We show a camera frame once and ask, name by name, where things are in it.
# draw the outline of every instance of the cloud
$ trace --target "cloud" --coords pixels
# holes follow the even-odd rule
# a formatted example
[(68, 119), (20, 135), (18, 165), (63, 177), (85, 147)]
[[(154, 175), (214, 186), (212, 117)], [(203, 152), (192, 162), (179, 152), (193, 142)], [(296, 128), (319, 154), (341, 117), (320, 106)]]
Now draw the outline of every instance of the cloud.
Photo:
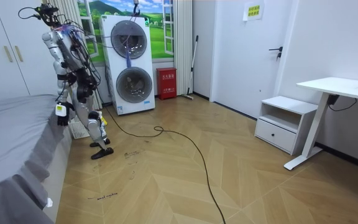
[(129, 2), (124, 2), (124, 4), (122, 6), (134, 7), (134, 5), (132, 3), (129, 3)]
[(153, 3), (148, 2), (148, 1), (146, 1), (146, 0), (139, 0), (139, 4), (141, 4), (141, 5), (146, 5), (146, 6), (151, 6)]

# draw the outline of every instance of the bed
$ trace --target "bed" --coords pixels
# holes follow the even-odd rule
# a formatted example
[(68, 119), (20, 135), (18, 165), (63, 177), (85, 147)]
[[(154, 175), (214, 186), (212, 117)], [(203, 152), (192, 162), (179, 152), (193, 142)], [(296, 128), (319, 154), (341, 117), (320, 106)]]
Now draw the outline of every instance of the bed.
[(71, 147), (55, 98), (0, 101), (0, 223), (55, 223)]

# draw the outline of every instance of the gray bedsheet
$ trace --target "gray bedsheet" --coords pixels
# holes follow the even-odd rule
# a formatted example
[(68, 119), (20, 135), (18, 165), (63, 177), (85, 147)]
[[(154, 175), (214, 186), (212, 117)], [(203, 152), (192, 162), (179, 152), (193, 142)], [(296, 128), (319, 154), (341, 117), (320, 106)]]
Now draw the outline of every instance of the gray bedsheet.
[(42, 209), (49, 176), (63, 128), (56, 125), (53, 95), (0, 101), (0, 223), (53, 223)]

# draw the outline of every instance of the robot leg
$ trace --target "robot leg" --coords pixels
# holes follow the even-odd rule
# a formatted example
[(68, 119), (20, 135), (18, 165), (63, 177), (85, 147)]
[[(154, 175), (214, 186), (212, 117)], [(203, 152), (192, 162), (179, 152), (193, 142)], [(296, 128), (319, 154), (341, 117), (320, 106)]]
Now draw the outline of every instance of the robot leg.
[(93, 97), (90, 96), (86, 99), (86, 103), (80, 103), (77, 100), (76, 90), (73, 90), (73, 106), (77, 116), (81, 123), (87, 128), (92, 140), (101, 148), (99, 152), (91, 156), (91, 159), (99, 159), (112, 154), (114, 151), (110, 147), (107, 148), (104, 143), (104, 140), (107, 139), (107, 134), (99, 117), (99, 113), (90, 111), (92, 108), (92, 99)]

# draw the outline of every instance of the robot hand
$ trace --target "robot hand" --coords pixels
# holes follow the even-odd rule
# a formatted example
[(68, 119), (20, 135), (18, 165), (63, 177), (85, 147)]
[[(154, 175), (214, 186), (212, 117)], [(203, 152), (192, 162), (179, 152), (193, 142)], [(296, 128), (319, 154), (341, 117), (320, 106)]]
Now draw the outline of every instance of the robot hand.
[(58, 102), (56, 104), (55, 114), (57, 115), (57, 125), (68, 125), (68, 120), (70, 119), (70, 109), (74, 111), (74, 106), (69, 102)]

